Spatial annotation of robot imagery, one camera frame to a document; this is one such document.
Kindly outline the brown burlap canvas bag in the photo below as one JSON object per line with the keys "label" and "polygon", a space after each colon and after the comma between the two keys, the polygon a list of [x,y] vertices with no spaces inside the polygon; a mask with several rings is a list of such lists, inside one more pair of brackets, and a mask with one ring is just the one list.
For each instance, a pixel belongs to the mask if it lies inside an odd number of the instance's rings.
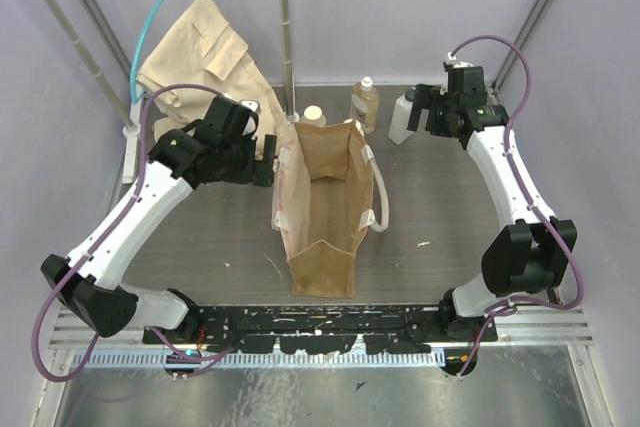
{"label": "brown burlap canvas bag", "polygon": [[278,155],[272,202],[291,293],[353,298],[358,248],[388,225],[387,189],[360,124],[295,124]]}

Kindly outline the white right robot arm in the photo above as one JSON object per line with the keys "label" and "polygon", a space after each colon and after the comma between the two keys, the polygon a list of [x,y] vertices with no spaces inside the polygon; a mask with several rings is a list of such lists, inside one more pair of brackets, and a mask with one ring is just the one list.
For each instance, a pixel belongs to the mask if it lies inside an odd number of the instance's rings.
{"label": "white right robot arm", "polygon": [[559,219],[539,194],[507,129],[506,109],[489,101],[483,68],[449,61],[444,69],[442,86],[416,86],[407,128],[416,131],[426,113],[427,132],[459,141],[486,183],[500,226],[482,256],[480,273],[439,302],[440,332],[459,341],[479,327],[491,307],[559,286],[577,229]]}

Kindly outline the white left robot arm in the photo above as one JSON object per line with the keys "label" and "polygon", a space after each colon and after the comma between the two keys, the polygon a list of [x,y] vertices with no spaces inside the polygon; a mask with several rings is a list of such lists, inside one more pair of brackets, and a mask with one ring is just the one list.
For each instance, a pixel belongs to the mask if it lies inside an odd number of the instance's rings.
{"label": "white left robot arm", "polygon": [[66,256],[43,262],[60,303],[103,338],[155,327],[178,343],[194,340],[202,321],[193,300],[176,289],[136,288],[123,277],[165,217],[199,186],[272,185],[277,138],[258,135],[259,113],[256,101],[215,97],[203,118],[161,135],[99,227]]}

